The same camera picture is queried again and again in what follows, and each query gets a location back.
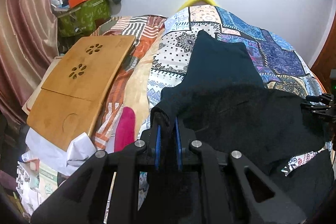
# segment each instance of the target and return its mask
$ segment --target black garment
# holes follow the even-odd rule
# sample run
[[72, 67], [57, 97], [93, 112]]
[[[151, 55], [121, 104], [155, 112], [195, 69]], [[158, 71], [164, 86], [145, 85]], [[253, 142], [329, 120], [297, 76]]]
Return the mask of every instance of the black garment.
[[[310, 216], [329, 191], [333, 174], [327, 151], [288, 177], [281, 172], [291, 157], [318, 151], [326, 141], [321, 123], [301, 110], [302, 102], [294, 94], [265, 89], [245, 45], [225, 44], [200, 31], [187, 75], [180, 85], [164, 88], [161, 102], [151, 111], [151, 120], [161, 125], [160, 164], [175, 164], [168, 151], [174, 119], [181, 117], [198, 140], [215, 150], [241, 151]], [[198, 191], [193, 175], [148, 177], [148, 195], [139, 211], [147, 215], [147, 223], [153, 211], [165, 223], [199, 221], [198, 203], [191, 202]], [[172, 218], [175, 211], [179, 213]]]

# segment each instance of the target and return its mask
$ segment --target striped pattern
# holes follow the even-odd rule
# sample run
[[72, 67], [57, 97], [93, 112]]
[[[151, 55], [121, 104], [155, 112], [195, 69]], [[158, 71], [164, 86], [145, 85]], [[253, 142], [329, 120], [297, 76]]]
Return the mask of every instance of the striped pattern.
[[[118, 125], [122, 110], [124, 90], [126, 83], [133, 73], [139, 60], [149, 50], [159, 31], [164, 27], [166, 18], [160, 16], [142, 17], [114, 17], [117, 23], [103, 35], [135, 35], [135, 50], [130, 64], [124, 65], [115, 77], [108, 95], [105, 106], [102, 108], [102, 124], [92, 135], [92, 141], [98, 149], [105, 149], [107, 142], [115, 137], [115, 130]], [[97, 36], [100, 27], [92, 35]]]

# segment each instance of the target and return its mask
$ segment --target satin curtain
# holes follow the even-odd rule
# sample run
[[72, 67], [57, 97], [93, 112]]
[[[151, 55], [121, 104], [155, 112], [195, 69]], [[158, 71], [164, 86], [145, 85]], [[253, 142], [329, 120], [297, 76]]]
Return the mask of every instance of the satin curtain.
[[58, 55], [57, 18], [49, 0], [0, 0], [0, 110], [16, 123]]

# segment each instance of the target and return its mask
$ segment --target white cloth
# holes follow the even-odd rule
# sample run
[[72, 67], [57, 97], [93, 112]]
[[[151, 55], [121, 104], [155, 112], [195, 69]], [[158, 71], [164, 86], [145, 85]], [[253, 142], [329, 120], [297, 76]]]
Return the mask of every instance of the white cloth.
[[26, 144], [39, 160], [66, 176], [71, 176], [96, 152], [95, 146], [86, 133], [73, 139], [67, 152], [43, 138], [32, 128], [28, 130]]

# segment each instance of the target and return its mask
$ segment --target silver screw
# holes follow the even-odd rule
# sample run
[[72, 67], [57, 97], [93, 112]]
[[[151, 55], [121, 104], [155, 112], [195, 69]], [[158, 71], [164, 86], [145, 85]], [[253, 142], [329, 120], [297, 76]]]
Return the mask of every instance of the silver screw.
[[231, 152], [231, 155], [232, 155], [232, 157], [234, 157], [235, 159], [239, 159], [239, 158], [242, 156], [241, 152], [239, 152], [239, 151], [237, 151], [237, 150], [232, 151], [232, 152]]
[[102, 158], [105, 156], [105, 151], [104, 150], [98, 150], [97, 152], [95, 152], [94, 154], [97, 158]]
[[145, 142], [143, 140], [137, 140], [134, 142], [134, 144], [137, 147], [143, 147], [145, 145]]
[[201, 147], [202, 146], [202, 142], [198, 141], [198, 140], [194, 140], [194, 141], [191, 142], [191, 145], [193, 147]]

